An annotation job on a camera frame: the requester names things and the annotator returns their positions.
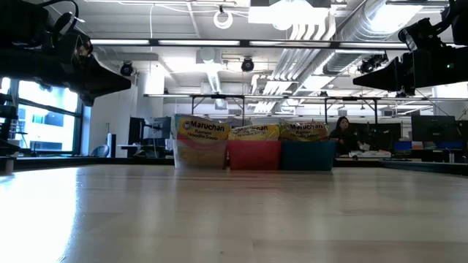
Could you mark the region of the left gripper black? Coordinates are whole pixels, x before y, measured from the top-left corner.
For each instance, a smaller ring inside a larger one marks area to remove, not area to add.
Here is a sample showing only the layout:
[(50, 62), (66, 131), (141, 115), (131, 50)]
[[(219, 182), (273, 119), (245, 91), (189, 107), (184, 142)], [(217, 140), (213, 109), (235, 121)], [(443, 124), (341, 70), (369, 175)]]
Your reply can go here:
[(131, 80), (95, 58), (89, 58), (82, 77), (78, 68), (62, 63), (58, 56), (13, 47), (1, 49), (1, 76), (71, 88), (87, 107), (92, 107), (98, 97), (130, 89), (132, 85)]

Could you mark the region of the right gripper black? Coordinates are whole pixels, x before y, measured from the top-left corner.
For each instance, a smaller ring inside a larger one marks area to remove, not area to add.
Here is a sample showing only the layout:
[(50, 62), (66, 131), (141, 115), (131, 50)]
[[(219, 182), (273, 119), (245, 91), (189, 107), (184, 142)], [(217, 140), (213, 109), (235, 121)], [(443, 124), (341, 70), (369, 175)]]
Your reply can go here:
[(467, 81), (467, 47), (419, 49), (395, 57), (385, 68), (356, 77), (354, 85), (414, 95), (417, 88)]

